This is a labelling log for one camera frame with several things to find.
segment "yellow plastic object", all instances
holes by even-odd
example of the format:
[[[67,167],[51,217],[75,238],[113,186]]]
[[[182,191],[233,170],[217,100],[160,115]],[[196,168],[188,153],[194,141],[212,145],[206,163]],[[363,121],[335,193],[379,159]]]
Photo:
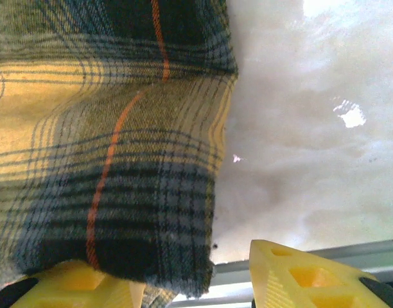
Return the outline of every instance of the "yellow plastic object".
[[[356,268],[268,241],[251,242],[249,268],[257,308],[389,308]]]
[[[144,284],[95,271],[83,262],[65,262],[34,275],[38,284],[12,308],[140,308]]]

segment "metal rail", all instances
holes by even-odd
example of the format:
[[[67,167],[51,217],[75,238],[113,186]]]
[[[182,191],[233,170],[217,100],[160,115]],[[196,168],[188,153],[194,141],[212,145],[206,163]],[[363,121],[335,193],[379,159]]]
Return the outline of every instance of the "metal rail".
[[[372,273],[382,282],[393,282],[393,241],[315,250],[311,253]],[[208,294],[200,299],[179,295],[170,308],[250,308],[254,297],[249,262],[215,266]]]

